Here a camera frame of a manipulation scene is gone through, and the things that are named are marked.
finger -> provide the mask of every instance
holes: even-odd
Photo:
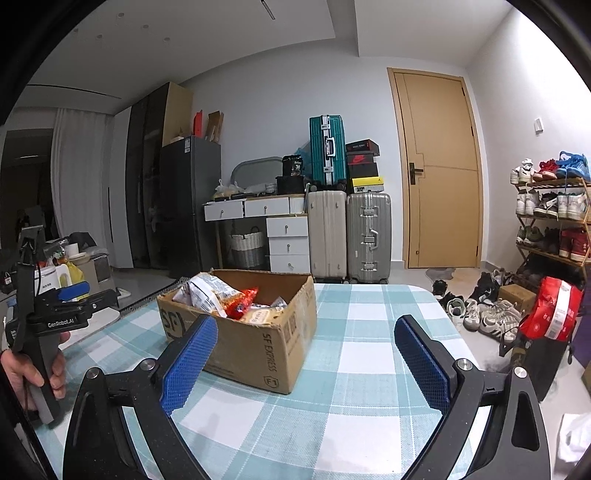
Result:
[[[49,384],[53,388],[53,390],[59,390],[66,384],[66,376],[65,375],[53,375],[49,379]]]
[[[66,388],[58,388],[57,390],[53,391],[53,394],[55,395],[56,399],[62,400],[66,396]]]
[[[70,339],[70,332],[61,332],[60,333],[60,343],[67,342]]]
[[[51,370],[53,371],[54,375],[61,375],[64,372],[66,367],[66,358],[61,351],[58,351],[56,357],[53,360],[53,365],[51,366]]]
[[[42,387],[45,383],[43,377],[39,373],[39,370],[35,368],[31,359],[26,355],[18,356],[19,370],[23,377],[25,377],[30,383],[36,387]]]

plastic bag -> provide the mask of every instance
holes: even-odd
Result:
[[[258,287],[243,290],[242,298],[235,300],[226,308],[228,317],[234,320],[240,320],[242,316],[248,311],[258,293]]]

black container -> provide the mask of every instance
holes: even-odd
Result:
[[[284,177],[297,177],[301,175],[304,164],[301,155],[287,155],[283,157],[282,163]]]
[[[349,165],[349,177],[352,179],[364,179],[365,177],[377,177],[377,163],[358,163]]]
[[[277,195],[304,193],[304,177],[283,175],[277,178]]]

floor mat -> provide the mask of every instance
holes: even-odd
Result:
[[[432,282],[436,280],[451,280],[453,273],[456,271],[455,267],[449,268],[428,268],[425,275]]]

black shoe box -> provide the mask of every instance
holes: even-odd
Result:
[[[365,177],[378,177],[377,163],[359,163],[349,165],[349,178],[363,179]]]

